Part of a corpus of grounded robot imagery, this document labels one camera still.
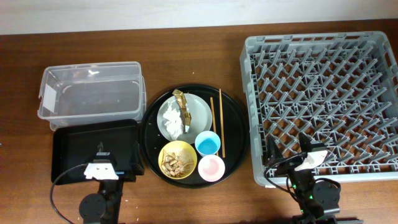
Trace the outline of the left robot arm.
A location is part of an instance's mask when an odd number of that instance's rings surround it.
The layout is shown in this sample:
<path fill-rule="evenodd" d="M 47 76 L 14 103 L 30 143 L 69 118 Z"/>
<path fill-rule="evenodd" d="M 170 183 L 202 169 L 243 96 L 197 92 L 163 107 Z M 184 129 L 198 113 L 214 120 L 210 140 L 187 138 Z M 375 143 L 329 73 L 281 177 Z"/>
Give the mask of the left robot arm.
<path fill-rule="evenodd" d="M 80 203 L 79 213 L 84 223 L 117 223 L 125 182 L 135 182 L 144 173 L 142 159 L 133 154 L 117 171 L 118 160 L 109 152 L 98 152 L 87 164 L 84 175 L 99 182 L 97 193 L 87 195 Z"/>

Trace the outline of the light blue plastic cup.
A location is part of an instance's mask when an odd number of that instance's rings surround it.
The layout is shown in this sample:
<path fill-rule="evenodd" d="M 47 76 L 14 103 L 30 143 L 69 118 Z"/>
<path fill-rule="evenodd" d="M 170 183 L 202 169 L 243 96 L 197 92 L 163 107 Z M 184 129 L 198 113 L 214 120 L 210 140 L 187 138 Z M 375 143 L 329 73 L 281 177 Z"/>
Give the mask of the light blue plastic cup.
<path fill-rule="evenodd" d="M 221 139 L 213 131 L 203 131 L 195 138 L 195 148 L 202 157 L 215 155 L 220 147 Z"/>

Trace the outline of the pink plastic cup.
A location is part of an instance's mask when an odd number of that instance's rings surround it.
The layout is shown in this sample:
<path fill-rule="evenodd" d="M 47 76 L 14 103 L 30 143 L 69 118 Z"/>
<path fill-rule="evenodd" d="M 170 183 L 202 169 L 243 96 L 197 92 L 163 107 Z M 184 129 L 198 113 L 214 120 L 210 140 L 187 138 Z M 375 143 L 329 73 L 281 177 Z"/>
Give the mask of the pink plastic cup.
<path fill-rule="evenodd" d="M 198 173 L 207 182 L 216 182 L 226 170 L 223 160 L 216 155 L 204 156 L 198 163 Z"/>

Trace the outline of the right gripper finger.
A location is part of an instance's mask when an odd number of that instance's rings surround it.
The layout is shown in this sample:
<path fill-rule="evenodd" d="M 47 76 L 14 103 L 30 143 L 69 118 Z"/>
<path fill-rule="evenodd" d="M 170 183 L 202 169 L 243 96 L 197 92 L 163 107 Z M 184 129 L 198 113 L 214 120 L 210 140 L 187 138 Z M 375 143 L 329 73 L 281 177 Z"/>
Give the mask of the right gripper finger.
<path fill-rule="evenodd" d="M 283 159 L 283 155 L 279 150 L 272 136 L 267 137 L 267 165 L 273 165 Z"/>
<path fill-rule="evenodd" d="M 299 142 L 300 142 L 300 148 L 303 153 L 310 153 L 310 152 L 318 152 L 318 151 L 324 151 L 325 150 L 325 144 L 320 142 L 320 143 L 311 143 L 311 140 L 309 137 L 304 135 L 304 133 L 299 133 L 298 134 Z"/>

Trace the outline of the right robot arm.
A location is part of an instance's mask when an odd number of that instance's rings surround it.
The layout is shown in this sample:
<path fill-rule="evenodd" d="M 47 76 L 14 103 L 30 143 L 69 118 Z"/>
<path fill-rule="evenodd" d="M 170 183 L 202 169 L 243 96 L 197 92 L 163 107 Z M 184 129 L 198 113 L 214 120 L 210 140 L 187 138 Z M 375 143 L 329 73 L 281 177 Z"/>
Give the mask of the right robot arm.
<path fill-rule="evenodd" d="M 312 170 L 322 165 L 328 151 L 322 142 L 311 142 L 305 134 L 298 135 L 301 151 L 284 157 L 274 138 L 267 138 L 267 168 L 264 177 L 275 188 L 288 193 L 299 205 L 301 214 L 291 223 L 363 223 L 357 218 L 336 218 L 340 213 L 341 184 L 327 178 L 314 178 Z"/>

